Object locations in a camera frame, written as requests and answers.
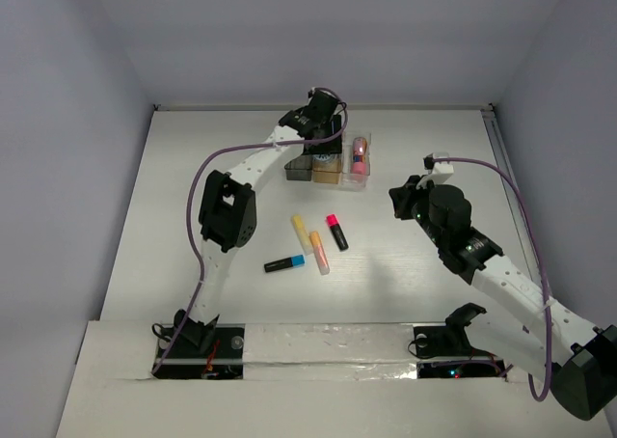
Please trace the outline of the blue white round jar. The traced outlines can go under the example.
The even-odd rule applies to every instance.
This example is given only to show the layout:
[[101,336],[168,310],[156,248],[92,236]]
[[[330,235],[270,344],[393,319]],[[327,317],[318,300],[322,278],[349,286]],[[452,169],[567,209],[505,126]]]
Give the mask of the blue white round jar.
[[313,157],[313,162],[318,164],[332,164],[338,161],[337,154],[316,154]]

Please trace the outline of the pink capped glue bottle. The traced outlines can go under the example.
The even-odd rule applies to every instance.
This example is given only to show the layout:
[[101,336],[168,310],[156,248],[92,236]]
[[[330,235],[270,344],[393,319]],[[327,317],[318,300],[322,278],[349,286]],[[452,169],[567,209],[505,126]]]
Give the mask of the pink capped glue bottle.
[[369,174],[368,142],[363,137],[353,140],[350,172],[361,177]]

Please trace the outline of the pink capped black highlighter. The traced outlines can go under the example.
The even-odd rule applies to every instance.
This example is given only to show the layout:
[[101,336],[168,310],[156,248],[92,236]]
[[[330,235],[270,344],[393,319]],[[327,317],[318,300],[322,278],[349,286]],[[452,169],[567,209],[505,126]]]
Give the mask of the pink capped black highlighter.
[[339,251],[346,251],[349,249],[347,239],[344,232],[338,222],[337,217],[334,214],[330,214],[326,217],[329,230],[333,236],[335,244]]

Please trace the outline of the yellow highlighter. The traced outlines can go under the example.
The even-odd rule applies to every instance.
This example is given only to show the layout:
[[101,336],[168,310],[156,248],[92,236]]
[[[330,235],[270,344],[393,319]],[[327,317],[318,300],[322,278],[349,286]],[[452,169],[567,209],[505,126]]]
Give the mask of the yellow highlighter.
[[309,238],[309,233],[305,227],[302,217],[299,214],[295,214],[291,217],[291,224],[297,235],[297,238],[302,246],[305,255],[313,253],[312,244]]

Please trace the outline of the blue capped black highlighter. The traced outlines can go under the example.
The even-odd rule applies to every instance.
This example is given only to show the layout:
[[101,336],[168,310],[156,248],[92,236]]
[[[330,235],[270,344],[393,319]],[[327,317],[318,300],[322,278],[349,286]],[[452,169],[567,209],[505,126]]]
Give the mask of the blue capped black highlighter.
[[305,257],[296,255],[284,259],[274,260],[263,264],[265,273],[279,272],[287,269],[293,269],[305,265]]

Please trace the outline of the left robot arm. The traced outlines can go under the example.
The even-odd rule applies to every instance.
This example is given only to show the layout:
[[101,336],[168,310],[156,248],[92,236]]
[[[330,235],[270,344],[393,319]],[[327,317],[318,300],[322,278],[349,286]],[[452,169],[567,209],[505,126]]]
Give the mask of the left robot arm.
[[[307,104],[283,115],[265,141],[216,151],[198,168],[189,189],[185,221],[200,276],[187,309],[177,313],[180,320],[174,323],[169,345],[179,341],[194,356],[211,349],[229,268],[236,252],[256,231],[257,193],[306,147],[329,143],[340,136],[340,131],[327,136],[325,129],[332,125],[336,109],[345,106],[334,91],[315,87],[308,92]],[[247,150],[252,153],[235,167],[208,174],[198,215],[201,242],[197,243],[192,230],[192,206],[201,175],[215,157]]]

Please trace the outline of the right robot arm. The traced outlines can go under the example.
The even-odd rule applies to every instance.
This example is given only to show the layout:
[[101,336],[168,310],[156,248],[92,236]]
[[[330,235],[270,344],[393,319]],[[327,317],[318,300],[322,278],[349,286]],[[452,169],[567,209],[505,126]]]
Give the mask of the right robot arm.
[[488,236],[471,223],[471,204],[461,189],[411,176],[389,190],[395,218],[414,220],[438,250],[443,265],[493,299],[520,324],[499,331],[475,321],[483,308],[467,305],[443,330],[445,345],[465,353],[478,341],[532,377],[544,381],[571,415],[593,419],[616,397],[616,328],[604,328],[544,296]]

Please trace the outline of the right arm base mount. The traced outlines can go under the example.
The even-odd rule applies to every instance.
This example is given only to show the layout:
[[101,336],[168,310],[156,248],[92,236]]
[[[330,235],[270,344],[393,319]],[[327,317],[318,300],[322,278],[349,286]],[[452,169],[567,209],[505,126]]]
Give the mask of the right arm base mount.
[[511,367],[493,353],[473,347],[466,333],[472,320],[485,313],[481,306],[468,303],[441,324],[415,326],[408,352],[417,360],[417,378],[505,379]]

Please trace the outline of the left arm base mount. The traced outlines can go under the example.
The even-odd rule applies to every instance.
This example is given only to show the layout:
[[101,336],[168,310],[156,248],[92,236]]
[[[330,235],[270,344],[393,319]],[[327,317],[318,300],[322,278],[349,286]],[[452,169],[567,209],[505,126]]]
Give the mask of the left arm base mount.
[[151,326],[157,338],[153,376],[173,380],[242,379],[245,326],[219,324],[217,316],[207,324],[188,318],[174,339],[185,316],[186,312],[179,310],[172,325]]

